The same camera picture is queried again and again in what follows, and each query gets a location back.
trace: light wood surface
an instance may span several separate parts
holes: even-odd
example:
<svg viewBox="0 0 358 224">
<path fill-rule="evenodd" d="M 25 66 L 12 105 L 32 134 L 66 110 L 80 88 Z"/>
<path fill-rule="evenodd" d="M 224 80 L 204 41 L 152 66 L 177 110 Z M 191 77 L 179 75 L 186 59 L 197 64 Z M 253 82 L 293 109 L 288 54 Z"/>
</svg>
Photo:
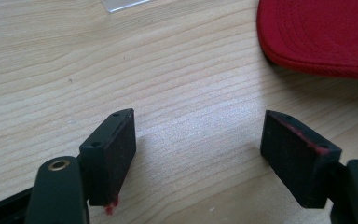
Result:
<svg viewBox="0 0 358 224">
<path fill-rule="evenodd" d="M 0 0 L 0 200 L 111 113 L 134 108 L 137 153 L 112 217 L 91 223 L 329 223 L 260 156 L 266 109 L 358 158 L 358 80 L 289 71 L 263 55 L 256 0 Z"/>
</svg>

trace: black clamp jaw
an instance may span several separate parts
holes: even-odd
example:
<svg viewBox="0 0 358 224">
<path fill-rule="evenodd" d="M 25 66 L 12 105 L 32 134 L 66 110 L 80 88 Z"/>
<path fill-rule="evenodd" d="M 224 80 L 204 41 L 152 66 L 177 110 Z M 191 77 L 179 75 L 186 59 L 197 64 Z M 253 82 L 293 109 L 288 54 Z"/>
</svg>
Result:
<svg viewBox="0 0 358 224">
<path fill-rule="evenodd" d="M 358 224 L 358 160 L 339 162 L 341 149 L 299 120 L 267 111 L 261 155 L 298 203 L 324 208 L 333 203 L 334 224 Z"/>
<path fill-rule="evenodd" d="M 34 187 L 0 202 L 0 223 L 89 224 L 91 206 L 117 204 L 136 151 L 133 110 L 110 115 L 75 157 L 59 157 L 38 170 Z"/>
</svg>

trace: wood grain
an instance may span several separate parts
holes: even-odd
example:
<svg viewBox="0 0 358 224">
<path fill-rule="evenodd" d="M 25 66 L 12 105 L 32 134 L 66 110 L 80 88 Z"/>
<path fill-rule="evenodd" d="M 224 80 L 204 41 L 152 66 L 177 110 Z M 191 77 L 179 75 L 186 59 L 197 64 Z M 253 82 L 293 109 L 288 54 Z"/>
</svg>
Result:
<svg viewBox="0 0 358 224">
<path fill-rule="evenodd" d="M 0 0 L 0 200 L 48 159 L 78 154 L 106 116 L 135 110 L 138 151 L 112 217 L 91 223 L 329 223 L 259 154 L 266 109 L 358 158 L 358 80 L 270 63 L 256 0 Z"/>
</svg>

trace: clear plastic sheet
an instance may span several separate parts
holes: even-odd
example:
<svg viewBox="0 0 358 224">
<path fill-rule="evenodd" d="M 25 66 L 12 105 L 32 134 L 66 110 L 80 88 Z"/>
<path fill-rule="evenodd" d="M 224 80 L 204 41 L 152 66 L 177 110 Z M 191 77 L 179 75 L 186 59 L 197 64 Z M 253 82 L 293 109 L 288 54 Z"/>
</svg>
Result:
<svg viewBox="0 0 358 224">
<path fill-rule="evenodd" d="M 127 7 L 137 6 L 150 0 L 102 0 L 106 10 L 110 13 L 125 9 Z"/>
</svg>

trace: red fabric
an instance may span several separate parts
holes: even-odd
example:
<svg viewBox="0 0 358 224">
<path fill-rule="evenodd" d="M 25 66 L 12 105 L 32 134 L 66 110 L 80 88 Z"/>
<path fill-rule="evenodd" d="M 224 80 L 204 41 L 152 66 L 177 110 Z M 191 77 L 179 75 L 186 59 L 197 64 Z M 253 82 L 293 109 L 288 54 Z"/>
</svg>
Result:
<svg viewBox="0 0 358 224">
<path fill-rule="evenodd" d="M 358 0 L 260 0 L 257 32 L 276 64 L 358 78 Z"/>
</svg>

